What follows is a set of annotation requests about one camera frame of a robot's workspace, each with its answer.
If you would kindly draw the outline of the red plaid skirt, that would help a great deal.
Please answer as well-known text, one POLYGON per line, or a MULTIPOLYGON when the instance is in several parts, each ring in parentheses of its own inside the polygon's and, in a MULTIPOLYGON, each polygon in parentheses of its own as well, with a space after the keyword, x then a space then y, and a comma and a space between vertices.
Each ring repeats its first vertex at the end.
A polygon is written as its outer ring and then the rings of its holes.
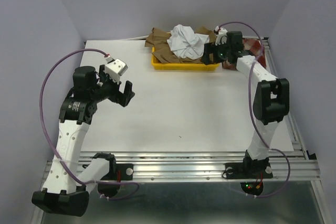
MULTIPOLYGON (((249 51, 250 55, 254 55, 258 58, 258 62, 266 68, 266 57, 265 57, 265 49, 261 47, 260 41, 257 39, 243 39, 244 49, 249 51)), ((234 64, 225 61, 222 63, 222 68, 227 70, 236 70, 236 66, 234 64)))

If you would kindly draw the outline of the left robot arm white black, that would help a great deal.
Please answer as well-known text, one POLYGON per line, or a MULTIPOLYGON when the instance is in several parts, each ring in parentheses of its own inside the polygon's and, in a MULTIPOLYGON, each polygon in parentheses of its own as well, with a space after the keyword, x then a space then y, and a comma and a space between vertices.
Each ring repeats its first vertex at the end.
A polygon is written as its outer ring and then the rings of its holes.
POLYGON ((102 197, 113 199, 121 185, 132 180, 133 164, 118 165, 113 154, 102 152, 94 154, 83 172, 75 175, 97 104, 108 99, 125 107, 135 95, 130 81, 126 81, 123 92, 119 90, 119 78, 106 65, 99 71, 92 66, 75 69, 73 87, 60 108, 57 153, 42 189, 34 192, 31 200, 44 212, 81 217, 94 188, 102 197))

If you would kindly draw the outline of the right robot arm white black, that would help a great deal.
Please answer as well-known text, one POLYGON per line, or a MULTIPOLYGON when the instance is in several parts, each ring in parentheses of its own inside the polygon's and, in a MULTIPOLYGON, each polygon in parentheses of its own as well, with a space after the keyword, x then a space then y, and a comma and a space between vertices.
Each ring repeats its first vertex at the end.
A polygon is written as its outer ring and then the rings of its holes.
POLYGON ((289 81, 278 78, 245 50, 242 32, 215 31, 215 42, 205 45, 202 63, 228 62, 248 78, 248 106, 254 133, 240 163, 226 163, 228 179, 272 177, 269 164, 271 141, 279 123, 289 113, 289 81))

